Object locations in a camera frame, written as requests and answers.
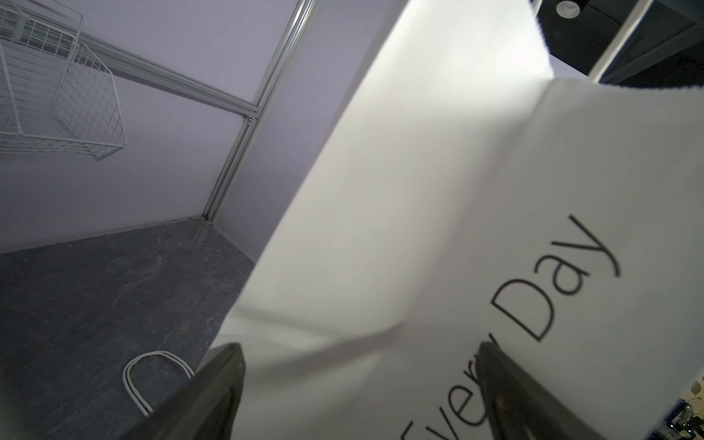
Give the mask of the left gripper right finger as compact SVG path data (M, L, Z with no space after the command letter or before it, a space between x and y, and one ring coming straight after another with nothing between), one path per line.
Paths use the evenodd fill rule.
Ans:
M600 439L499 346L484 342L476 371L495 439Z

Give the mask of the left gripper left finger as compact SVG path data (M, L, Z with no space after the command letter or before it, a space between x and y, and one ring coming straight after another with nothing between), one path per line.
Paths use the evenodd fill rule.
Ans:
M140 394L130 373L143 359L162 357L176 364L187 382L158 408ZM246 374L242 347L225 344L199 371L164 350L134 357L122 372L122 381L145 419L124 434L125 439L223 439L231 438L241 402Z

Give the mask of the white paper bag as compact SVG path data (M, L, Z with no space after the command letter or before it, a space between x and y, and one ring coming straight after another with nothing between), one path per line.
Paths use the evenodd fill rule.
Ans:
M703 91L557 78L525 1L411 1L201 368L230 439L495 439L491 342L600 439L703 370Z

